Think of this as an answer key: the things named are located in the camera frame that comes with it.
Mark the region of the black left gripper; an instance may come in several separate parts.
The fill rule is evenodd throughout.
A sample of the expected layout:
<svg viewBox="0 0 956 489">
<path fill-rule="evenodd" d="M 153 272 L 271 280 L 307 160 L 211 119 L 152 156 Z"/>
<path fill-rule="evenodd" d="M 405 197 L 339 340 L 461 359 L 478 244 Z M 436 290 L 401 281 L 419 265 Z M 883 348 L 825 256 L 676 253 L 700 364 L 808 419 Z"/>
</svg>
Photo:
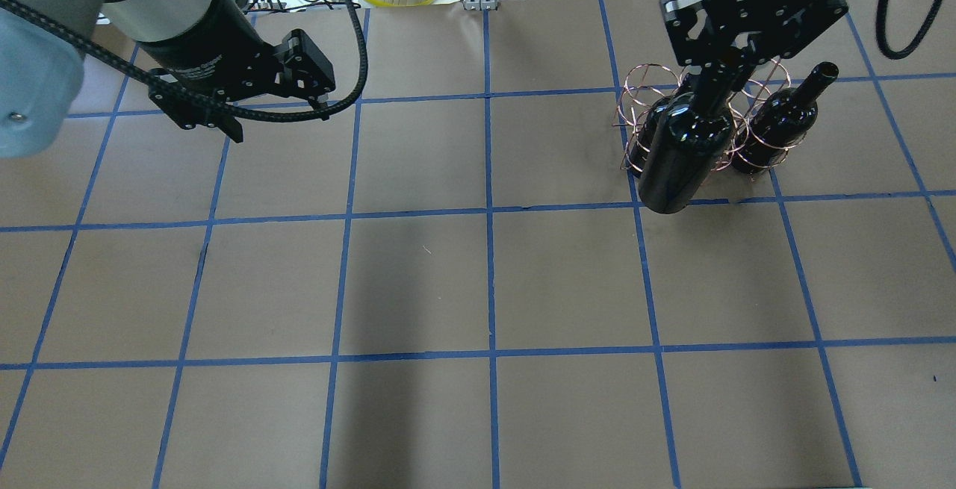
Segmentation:
<svg viewBox="0 0 956 489">
<path fill-rule="evenodd" d="M 273 95 L 324 109 L 337 87 L 331 61 L 304 30 L 291 30 L 271 46 L 235 0 L 211 0 L 190 29 L 143 47 L 158 63 L 151 74 L 170 75 L 182 87 L 219 102 Z"/>
</svg>

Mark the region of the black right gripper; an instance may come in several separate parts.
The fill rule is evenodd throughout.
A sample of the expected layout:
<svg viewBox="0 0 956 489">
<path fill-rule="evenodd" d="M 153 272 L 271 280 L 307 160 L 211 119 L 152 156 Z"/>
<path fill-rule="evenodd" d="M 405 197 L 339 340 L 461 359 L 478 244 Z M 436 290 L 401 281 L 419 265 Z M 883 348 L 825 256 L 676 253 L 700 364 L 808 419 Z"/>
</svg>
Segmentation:
<svg viewBox="0 0 956 489">
<path fill-rule="evenodd" d="M 746 63 L 791 58 L 846 15 L 846 0 L 660 0 L 679 64 L 716 63 L 738 37 Z"/>
</svg>

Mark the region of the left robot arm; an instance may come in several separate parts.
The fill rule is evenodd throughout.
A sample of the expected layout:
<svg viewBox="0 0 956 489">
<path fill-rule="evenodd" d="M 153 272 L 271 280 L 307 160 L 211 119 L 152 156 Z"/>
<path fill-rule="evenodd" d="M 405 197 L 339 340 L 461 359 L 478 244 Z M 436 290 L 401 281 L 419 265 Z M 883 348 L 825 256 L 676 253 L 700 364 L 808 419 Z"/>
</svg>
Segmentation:
<svg viewBox="0 0 956 489">
<path fill-rule="evenodd" d="M 86 57 L 144 84 L 179 128 L 243 141 L 243 119 L 299 122 L 338 111 L 334 67 L 296 29 L 267 43 L 236 0 L 2 0 L 2 156 L 58 137 Z"/>
</svg>

